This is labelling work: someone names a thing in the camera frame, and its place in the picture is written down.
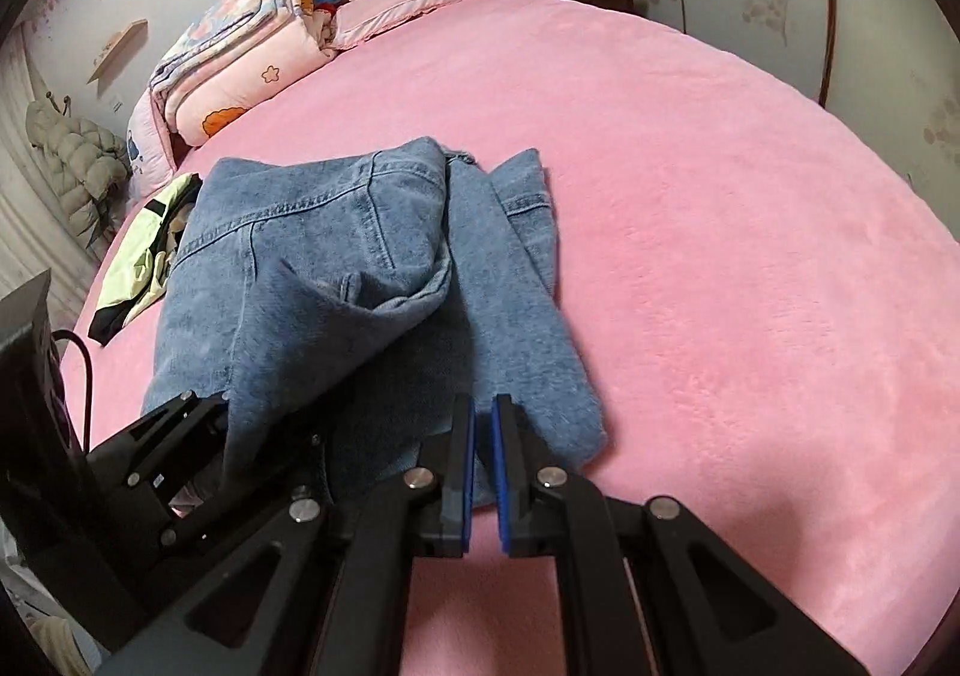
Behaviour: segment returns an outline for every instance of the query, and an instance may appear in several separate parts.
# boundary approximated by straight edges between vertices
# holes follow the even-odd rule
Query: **blue gripper pad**
[[[491,442],[493,443],[493,492],[496,494],[496,517],[500,531],[500,549],[510,553],[510,511],[507,506],[507,465],[503,456],[503,433],[500,429],[500,409],[496,398],[490,417]]]
[[[464,554],[470,550],[470,535],[473,532],[473,469],[476,462],[477,413],[470,400],[470,423],[467,427],[467,456],[464,457]]]

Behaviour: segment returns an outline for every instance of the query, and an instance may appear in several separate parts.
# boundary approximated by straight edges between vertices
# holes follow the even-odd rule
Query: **blue denim jacket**
[[[144,411],[224,391],[229,480],[349,378],[323,425],[339,498],[414,463],[456,393],[510,393],[580,466],[605,435],[553,301],[556,248],[535,150],[491,174],[430,139],[299,166],[222,159],[171,271]]]

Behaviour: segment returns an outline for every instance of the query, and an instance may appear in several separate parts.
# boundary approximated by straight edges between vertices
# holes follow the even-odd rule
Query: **pink bedsheet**
[[[605,492],[685,502],[896,676],[960,586],[960,251],[839,121],[639,17],[469,0],[338,57],[189,156],[275,164],[420,135],[539,147],[560,303],[602,397]],[[80,318],[85,335],[98,292]],[[160,308],[96,366],[93,436],[137,416]],[[79,420],[83,376],[64,361]],[[563,673],[548,561],[418,564],[404,673]]]

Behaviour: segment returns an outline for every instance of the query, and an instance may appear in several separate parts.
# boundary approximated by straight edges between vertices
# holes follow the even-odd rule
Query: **white puffer jacket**
[[[27,136],[43,151],[47,177],[71,231],[95,239],[101,220],[97,202],[128,178],[126,142],[93,121],[61,116],[46,99],[27,107]]]

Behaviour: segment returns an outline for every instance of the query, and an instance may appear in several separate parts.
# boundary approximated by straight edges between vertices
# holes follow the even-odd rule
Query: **yellow-green garment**
[[[184,174],[136,214],[109,265],[88,335],[106,345],[167,289],[170,265],[203,182]]]

